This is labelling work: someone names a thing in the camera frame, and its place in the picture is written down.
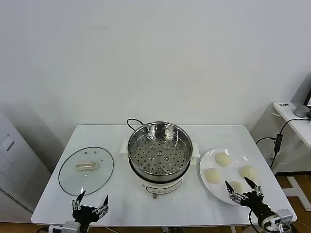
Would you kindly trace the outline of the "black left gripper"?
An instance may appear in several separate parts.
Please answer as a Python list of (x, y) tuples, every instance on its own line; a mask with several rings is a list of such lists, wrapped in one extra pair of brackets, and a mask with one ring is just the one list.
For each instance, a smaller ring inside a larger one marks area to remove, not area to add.
[(105, 215), (108, 210), (108, 196), (106, 195), (103, 204), (99, 207), (90, 207), (80, 205), (81, 201), (85, 195), (85, 190), (80, 193), (76, 200), (72, 200), (72, 217), (75, 219), (75, 222), (80, 224), (80, 230), (88, 230), (89, 225), (92, 222), (97, 222), (100, 219), (100, 215)]

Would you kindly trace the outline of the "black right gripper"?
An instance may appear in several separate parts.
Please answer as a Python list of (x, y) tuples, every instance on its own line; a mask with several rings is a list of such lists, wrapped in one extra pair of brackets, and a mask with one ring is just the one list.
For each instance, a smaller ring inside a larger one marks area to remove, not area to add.
[(241, 206), (249, 207), (258, 220), (265, 220), (267, 217), (274, 216), (275, 212), (273, 212), (267, 204), (263, 203), (264, 196), (261, 186), (256, 185), (253, 180), (246, 176), (244, 179), (252, 188), (252, 191), (243, 193), (243, 195), (236, 193), (233, 187), (225, 181), (227, 191), (229, 192), (229, 198), (235, 203), (241, 203)]

